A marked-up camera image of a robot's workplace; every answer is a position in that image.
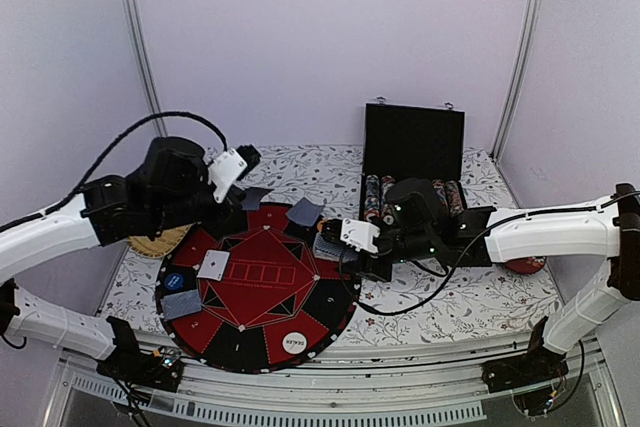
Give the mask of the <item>blue small blind button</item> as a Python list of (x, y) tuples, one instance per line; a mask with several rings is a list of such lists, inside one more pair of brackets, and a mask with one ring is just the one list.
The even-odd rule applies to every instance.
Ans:
[(170, 292), (180, 291), (184, 286), (184, 276), (179, 273), (170, 273), (165, 277), (163, 285)]

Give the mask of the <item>blue checkered card deck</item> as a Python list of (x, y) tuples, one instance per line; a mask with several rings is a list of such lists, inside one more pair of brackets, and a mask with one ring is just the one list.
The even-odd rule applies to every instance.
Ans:
[(344, 263), (349, 263), (358, 259), (358, 253), (355, 250), (328, 242), (320, 233), (315, 236), (312, 253), (318, 259), (331, 262), (342, 259)]

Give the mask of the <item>single blue playing card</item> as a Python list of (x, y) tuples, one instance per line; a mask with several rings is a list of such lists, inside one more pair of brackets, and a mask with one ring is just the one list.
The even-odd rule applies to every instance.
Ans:
[(323, 210), (323, 205), (315, 204), (304, 197), (286, 212), (286, 217), (297, 225), (312, 227), (317, 223)]

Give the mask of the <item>white dealer button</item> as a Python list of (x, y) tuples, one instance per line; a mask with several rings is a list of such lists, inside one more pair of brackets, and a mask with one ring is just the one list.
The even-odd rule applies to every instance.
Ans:
[(307, 338), (301, 332), (289, 332), (282, 339), (283, 350), (290, 355), (298, 355), (307, 349)]

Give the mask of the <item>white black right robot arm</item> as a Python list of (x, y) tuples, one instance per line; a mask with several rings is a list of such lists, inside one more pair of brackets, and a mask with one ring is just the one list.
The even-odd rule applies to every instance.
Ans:
[(444, 209), (432, 184), (407, 179), (388, 192), (394, 222), (342, 221), (339, 238), (350, 248), (386, 264), (435, 258), (451, 269), (507, 264), (531, 257), (591, 255), (604, 262), (559, 311), (542, 320), (517, 374), (537, 383), (556, 356), (625, 305), (639, 299), (639, 192), (616, 186), (610, 196), (541, 209)]

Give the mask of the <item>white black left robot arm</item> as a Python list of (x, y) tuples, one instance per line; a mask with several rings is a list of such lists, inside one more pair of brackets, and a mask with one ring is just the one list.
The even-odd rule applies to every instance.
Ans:
[(128, 381), (148, 373), (148, 359), (128, 322), (90, 317), (36, 299), (15, 283), (18, 275), (63, 256), (107, 247), (130, 237), (201, 222), (224, 222), (241, 206), (237, 184), (260, 162), (252, 145), (225, 146), (213, 160), (183, 137), (156, 137), (139, 167), (126, 176), (92, 176), (129, 135), (158, 119), (197, 122), (221, 142), (222, 131), (187, 111), (150, 114), (127, 127), (98, 155), (60, 201), (1, 227), (1, 332), (47, 342), (95, 360), (109, 360)]

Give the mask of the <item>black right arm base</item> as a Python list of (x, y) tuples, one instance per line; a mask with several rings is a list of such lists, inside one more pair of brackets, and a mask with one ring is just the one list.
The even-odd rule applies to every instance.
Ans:
[(490, 393), (558, 379), (568, 373), (566, 355), (521, 354), (484, 362), (481, 380)]

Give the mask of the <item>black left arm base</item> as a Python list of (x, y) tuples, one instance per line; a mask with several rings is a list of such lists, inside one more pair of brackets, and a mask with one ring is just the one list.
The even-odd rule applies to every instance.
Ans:
[(184, 364), (179, 350), (161, 346), (152, 352), (139, 348), (116, 347), (97, 362), (98, 374), (133, 386), (176, 393)]

